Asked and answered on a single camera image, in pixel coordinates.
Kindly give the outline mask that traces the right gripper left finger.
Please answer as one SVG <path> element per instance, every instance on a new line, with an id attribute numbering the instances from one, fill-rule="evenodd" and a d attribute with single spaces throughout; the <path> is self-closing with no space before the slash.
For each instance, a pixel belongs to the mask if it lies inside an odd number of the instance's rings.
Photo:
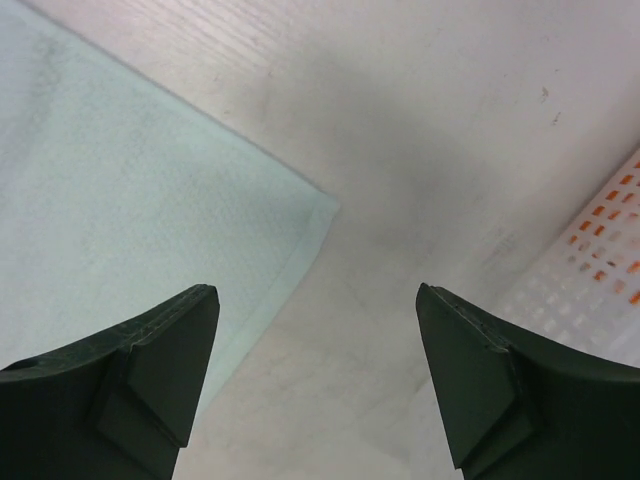
<path id="1" fill-rule="evenodd" d="M 170 479 L 188 445 L 219 318 L 199 284 L 1 371 L 4 479 Z"/>

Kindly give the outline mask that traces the light green towel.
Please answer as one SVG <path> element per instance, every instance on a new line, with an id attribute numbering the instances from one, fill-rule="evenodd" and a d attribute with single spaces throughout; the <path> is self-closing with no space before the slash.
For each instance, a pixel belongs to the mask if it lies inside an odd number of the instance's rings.
<path id="1" fill-rule="evenodd" d="M 206 408 L 317 257 L 338 203 L 19 1 L 1 5 L 1 362 L 195 284 L 220 317 Z"/>

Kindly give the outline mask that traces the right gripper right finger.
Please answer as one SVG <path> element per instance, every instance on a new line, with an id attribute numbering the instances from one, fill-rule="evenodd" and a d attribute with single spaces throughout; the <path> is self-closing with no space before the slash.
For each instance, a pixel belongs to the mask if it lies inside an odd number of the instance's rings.
<path id="1" fill-rule="evenodd" d="M 421 284 L 416 313 L 466 479 L 636 479 L 639 371 Z"/>

